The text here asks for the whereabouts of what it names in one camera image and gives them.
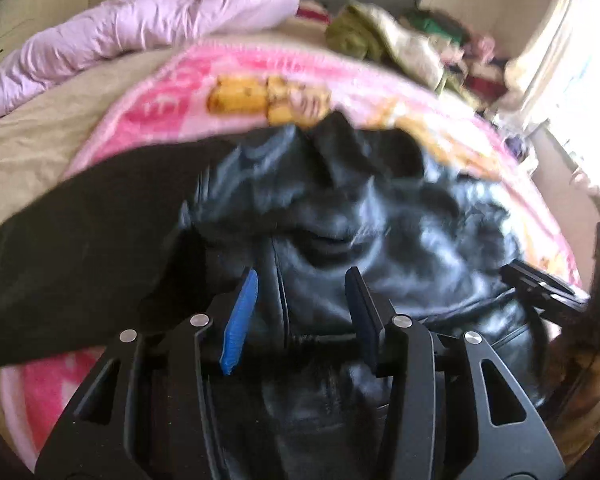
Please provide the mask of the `right hand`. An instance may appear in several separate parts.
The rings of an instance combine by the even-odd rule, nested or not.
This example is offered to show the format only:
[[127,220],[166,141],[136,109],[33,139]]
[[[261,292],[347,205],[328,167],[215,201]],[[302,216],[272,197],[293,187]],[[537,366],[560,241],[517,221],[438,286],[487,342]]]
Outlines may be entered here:
[[548,345],[542,385],[555,390],[566,378],[571,362],[584,370],[583,382],[558,422],[547,424],[568,469],[580,460],[600,433],[600,352],[578,348],[564,334],[558,335]]

